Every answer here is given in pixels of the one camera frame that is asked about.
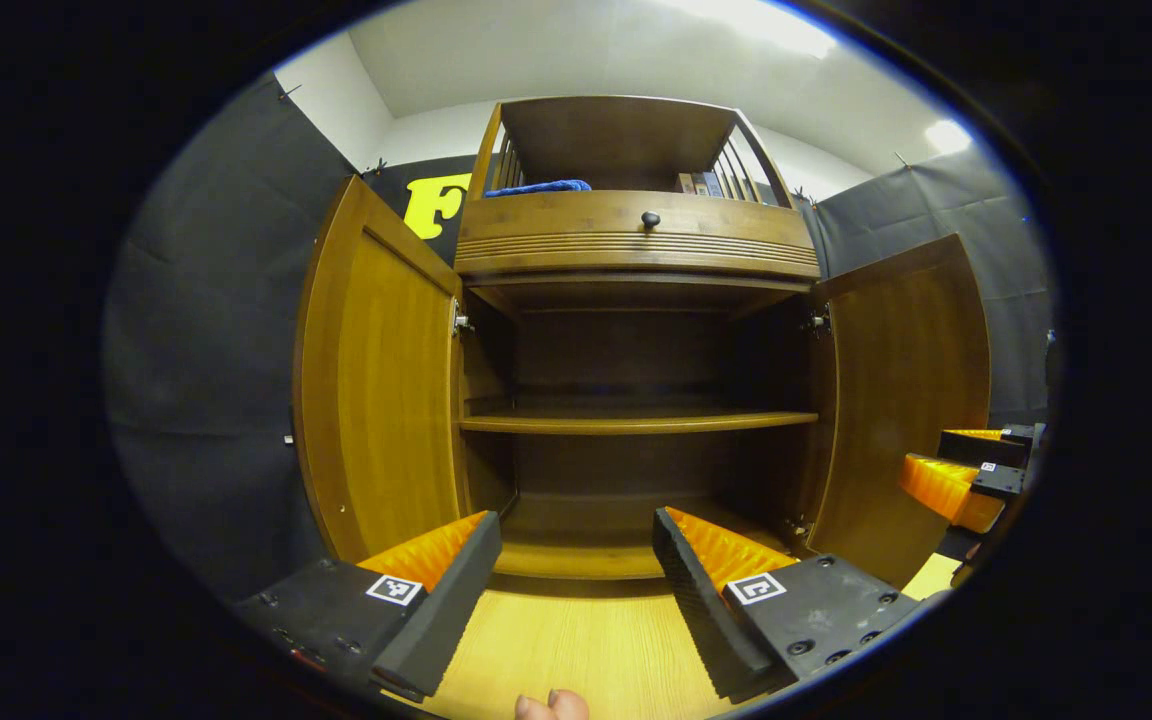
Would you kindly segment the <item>wooden cabinet door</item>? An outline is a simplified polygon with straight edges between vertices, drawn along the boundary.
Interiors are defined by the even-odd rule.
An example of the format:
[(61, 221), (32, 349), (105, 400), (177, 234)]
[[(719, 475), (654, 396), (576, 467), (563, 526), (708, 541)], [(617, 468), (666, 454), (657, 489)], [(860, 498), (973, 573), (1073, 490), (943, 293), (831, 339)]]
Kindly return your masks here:
[(806, 547), (887, 584), (914, 579), (946, 532), (900, 487), (905, 456), (990, 415), (990, 332), (957, 234), (827, 279), (810, 291)]
[(308, 503), (329, 555), (361, 562), (467, 514), (461, 281), (358, 176), (314, 243), (293, 350)]

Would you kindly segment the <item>wooden inner shelf board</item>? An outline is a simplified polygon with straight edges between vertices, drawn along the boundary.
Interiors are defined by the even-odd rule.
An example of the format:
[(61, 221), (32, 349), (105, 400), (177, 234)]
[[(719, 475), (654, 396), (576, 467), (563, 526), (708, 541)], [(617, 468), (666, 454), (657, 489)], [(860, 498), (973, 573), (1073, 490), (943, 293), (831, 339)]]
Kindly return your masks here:
[(818, 414), (797, 411), (765, 411), (765, 414), (700, 414), (700, 411), (668, 411), (664, 415), (644, 414), (488, 414), (467, 416), (460, 429), (467, 432), (522, 435), (675, 435), (796, 427), (819, 420)]

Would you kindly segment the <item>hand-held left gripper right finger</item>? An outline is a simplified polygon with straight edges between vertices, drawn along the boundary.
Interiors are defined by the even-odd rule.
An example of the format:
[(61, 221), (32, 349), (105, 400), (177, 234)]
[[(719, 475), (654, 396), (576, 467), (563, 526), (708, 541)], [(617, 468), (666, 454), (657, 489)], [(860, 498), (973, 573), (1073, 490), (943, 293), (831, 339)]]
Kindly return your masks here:
[(799, 560), (660, 507), (652, 548), (710, 683), (733, 705), (806, 682), (914, 615), (914, 600), (846, 559)]

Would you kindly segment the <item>wooden cabinet drawer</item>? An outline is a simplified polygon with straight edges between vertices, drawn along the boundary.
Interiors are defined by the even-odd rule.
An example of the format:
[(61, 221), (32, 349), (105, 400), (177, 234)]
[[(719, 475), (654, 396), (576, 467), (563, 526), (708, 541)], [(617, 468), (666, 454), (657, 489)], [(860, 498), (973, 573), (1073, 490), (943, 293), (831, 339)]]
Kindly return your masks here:
[[(641, 214), (660, 223), (644, 232)], [(530, 194), (467, 202), (453, 268), (696, 272), (820, 278), (803, 218), (756, 202), (652, 191)]]

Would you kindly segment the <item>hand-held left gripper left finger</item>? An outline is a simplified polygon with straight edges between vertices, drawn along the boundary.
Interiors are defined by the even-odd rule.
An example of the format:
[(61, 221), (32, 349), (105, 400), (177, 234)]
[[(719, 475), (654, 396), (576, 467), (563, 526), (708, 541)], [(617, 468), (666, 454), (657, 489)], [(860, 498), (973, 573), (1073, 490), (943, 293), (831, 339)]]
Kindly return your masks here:
[(234, 611), (344, 691), (420, 703), (442, 683), (500, 551), (498, 511), (476, 511), (362, 562), (311, 562)]

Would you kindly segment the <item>wooden double-door shoe cabinet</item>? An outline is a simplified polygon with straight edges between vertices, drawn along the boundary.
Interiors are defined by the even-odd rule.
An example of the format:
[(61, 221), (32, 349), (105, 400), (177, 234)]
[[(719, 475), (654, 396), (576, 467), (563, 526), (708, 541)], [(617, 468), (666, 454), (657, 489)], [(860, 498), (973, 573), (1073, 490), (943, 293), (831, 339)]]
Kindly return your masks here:
[[(740, 109), (639, 96), (500, 103), (460, 228), (467, 202), (498, 188), (581, 179), (591, 191), (680, 194), (679, 173), (707, 170), (728, 200), (803, 217)], [(458, 429), (467, 416), (511, 411), (814, 414), (808, 301), (820, 278), (454, 272), (463, 285), (453, 324)], [(813, 427), (675, 435), (460, 429), (467, 501), (500, 511), (495, 569), (507, 577), (641, 582), (660, 575), (652, 523), (664, 506), (781, 548)]]

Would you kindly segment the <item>blue cloth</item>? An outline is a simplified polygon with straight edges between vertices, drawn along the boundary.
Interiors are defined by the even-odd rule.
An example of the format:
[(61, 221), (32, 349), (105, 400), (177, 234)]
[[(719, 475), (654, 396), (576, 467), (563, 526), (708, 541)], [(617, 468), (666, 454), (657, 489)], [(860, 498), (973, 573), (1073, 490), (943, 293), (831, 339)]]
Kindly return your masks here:
[(593, 190), (593, 187), (582, 181), (582, 179), (554, 179), (554, 181), (488, 190), (483, 194), (483, 197), (484, 199), (500, 199), (500, 197), (530, 194), (590, 192), (591, 190)]

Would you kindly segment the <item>black backdrop cloth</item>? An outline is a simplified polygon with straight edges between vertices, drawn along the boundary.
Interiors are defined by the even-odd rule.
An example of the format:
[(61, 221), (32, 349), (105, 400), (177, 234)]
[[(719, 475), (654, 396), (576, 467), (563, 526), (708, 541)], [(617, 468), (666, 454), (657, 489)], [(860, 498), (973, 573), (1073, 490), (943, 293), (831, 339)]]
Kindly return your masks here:
[[(103, 329), (111, 434), (162, 541), (236, 602), (325, 553), (285, 433), (311, 234), (353, 165), (273, 73), (234, 96), (134, 217)], [(991, 333), (990, 420), (1046, 420), (1061, 348), (1036, 220), (992, 156), (941, 156), (818, 202), (836, 275), (956, 233)]]

